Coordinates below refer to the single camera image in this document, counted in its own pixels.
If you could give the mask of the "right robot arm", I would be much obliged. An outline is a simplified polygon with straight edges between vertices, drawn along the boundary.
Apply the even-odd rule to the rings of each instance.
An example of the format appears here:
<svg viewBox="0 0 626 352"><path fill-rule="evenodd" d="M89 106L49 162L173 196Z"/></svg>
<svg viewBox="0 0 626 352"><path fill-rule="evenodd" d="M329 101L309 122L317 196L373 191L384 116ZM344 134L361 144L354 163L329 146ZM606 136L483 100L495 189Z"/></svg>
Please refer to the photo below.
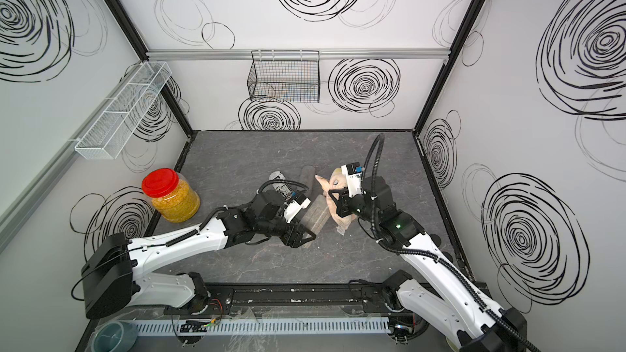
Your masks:
<svg viewBox="0 0 626 352"><path fill-rule="evenodd" d="M402 308L412 311L443 334L459 351L532 351L527 321L518 311L504 309L474 285L446 258L425 228L399 210L381 177L362 179L344 174L332 179L328 197L336 214L353 214L369 221L383 249L398 254L430 285L412 279L394 287Z"/></svg>

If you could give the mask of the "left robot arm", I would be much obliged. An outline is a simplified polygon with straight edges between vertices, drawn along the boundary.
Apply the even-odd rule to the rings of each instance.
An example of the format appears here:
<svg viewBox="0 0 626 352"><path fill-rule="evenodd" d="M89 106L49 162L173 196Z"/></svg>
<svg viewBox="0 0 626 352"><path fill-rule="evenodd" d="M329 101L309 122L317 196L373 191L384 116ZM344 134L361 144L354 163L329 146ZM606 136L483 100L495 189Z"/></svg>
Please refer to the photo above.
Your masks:
<svg viewBox="0 0 626 352"><path fill-rule="evenodd" d="M128 239L109 236L82 268L88 319L104 319L127 306L170 306L202 313L210 295L197 273L161 275L159 269L207 252L277 237L291 248L314 241L301 218L311 204L304 192L283 197L274 190L258 191L251 202L218 207L202 223L177 231Z"/></svg>

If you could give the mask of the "grey rectangular eyeglass case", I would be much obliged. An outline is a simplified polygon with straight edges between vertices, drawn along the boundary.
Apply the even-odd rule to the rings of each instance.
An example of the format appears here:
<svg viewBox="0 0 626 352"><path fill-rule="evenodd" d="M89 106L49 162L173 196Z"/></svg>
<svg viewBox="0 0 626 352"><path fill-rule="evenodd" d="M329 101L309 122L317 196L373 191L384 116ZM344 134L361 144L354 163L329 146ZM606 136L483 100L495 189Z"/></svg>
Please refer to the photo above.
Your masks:
<svg viewBox="0 0 626 352"><path fill-rule="evenodd" d="M316 199L305 209L305 214L301 219L301 225L313 231L317 235L330 219L329 208L324 195L318 195ZM308 248L311 242L303 247Z"/></svg>

